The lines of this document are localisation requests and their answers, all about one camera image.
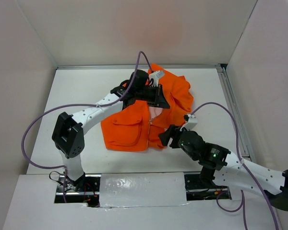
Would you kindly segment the orange jacket with pink lining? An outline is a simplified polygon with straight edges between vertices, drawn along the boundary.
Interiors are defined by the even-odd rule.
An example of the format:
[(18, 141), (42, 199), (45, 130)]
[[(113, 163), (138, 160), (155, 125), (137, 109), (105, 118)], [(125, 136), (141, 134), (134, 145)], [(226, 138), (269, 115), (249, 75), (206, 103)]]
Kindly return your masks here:
[(145, 101), (137, 100), (122, 111), (101, 122), (104, 143), (107, 149), (116, 151), (145, 151), (148, 148), (162, 150), (158, 135), (170, 125), (181, 126), (184, 116), (192, 109), (194, 97), (191, 85), (184, 76), (177, 76), (153, 63), (152, 70), (161, 70), (163, 94), (169, 109), (150, 107)]

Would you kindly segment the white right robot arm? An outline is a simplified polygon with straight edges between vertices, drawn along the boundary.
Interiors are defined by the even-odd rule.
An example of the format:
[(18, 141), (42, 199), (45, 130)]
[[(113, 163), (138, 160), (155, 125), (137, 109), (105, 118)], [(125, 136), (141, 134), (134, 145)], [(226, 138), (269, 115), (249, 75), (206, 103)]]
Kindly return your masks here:
[(158, 135), (163, 146), (183, 150), (202, 166), (200, 183), (212, 186), (235, 187), (267, 197), (271, 206), (288, 211), (288, 170), (276, 171), (238, 155), (220, 145), (209, 143), (195, 131), (171, 125)]

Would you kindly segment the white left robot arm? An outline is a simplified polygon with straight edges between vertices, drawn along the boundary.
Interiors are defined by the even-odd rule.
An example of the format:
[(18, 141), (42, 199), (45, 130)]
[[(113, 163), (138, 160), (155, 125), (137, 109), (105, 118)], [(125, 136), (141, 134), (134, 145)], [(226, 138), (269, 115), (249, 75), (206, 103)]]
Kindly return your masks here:
[(65, 178), (72, 190), (80, 191), (85, 186), (85, 172), (80, 153), (85, 146), (84, 136), (91, 128), (137, 100), (145, 101), (151, 107), (170, 108), (159, 83), (159, 79), (164, 75), (162, 70), (151, 74), (136, 70), (130, 79), (113, 88), (96, 105), (71, 115), (63, 112), (58, 116), (52, 140), (60, 151), (63, 164), (66, 166)]

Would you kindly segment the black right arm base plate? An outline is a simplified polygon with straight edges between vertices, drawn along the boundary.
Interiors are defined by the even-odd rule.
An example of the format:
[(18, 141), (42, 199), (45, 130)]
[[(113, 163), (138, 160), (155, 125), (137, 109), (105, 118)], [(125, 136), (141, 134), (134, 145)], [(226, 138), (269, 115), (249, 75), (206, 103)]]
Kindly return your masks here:
[(230, 192), (226, 186), (205, 185), (200, 180), (198, 172), (185, 173), (185, 190), (187, 201), (231, 199)]

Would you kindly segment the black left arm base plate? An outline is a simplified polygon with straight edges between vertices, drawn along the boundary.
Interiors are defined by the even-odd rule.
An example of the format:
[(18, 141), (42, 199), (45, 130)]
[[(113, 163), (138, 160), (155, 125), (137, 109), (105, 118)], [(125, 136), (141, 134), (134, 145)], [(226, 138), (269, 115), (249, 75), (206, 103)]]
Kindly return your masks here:
[(78, 189), (74, 189), (72, 185), (66, 181), (66, 186), (63, 188), (64, 177), (59, 176), (55, 181), (57, 188), (55, 190), (55, 204), (84, 204), (88, 207), (100, 207), (99, 203), (99, 188), (101, 175), (87, 175), (84, 185)]

